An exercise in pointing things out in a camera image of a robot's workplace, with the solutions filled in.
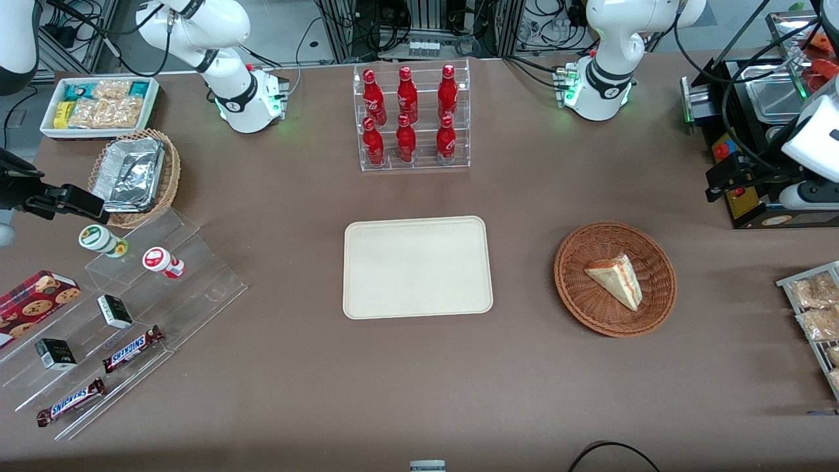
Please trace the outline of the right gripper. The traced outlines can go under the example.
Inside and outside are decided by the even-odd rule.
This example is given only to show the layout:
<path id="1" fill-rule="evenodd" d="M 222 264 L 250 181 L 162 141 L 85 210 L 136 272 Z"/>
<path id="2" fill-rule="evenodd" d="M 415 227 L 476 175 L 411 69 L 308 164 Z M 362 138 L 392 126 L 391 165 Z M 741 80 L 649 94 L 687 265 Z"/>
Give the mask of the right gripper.
<path id="1" fill-rule="evenodd" d="M 2 245 L 13 242 L 16 232 L 8 222 L 11 212 L 30 213 L 51 220 L 57 213 L 68 212 L 108 225 L 110 214 L 104 201 L 75 185 L 63 185 L 63 206 L 59 201 L 61 188 L 42 182 L 44 173 L 34 165 L 6 149 L 1 149 Z"/>

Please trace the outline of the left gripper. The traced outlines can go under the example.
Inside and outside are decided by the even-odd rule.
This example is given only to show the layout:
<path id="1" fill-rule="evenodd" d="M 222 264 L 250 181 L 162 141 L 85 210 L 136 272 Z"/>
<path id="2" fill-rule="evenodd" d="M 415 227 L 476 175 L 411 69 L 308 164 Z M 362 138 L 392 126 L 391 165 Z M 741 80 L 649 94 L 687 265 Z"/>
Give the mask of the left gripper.
<path id="1" fill-rule="evenodd" d="M 744 182 L 746 163 L 752 179 L 764 180 L 755 186 L 759 203 L 787 210 L 837 210 L 837 155 L 806 158 L 804 163 L 787 155 L 773 155 L 764 160 L 780 172 L 750 157 L 716 162 L 710 169 L 710 185 L 705 190 L 707 202 L 725 197 L 726 192 Z"/>

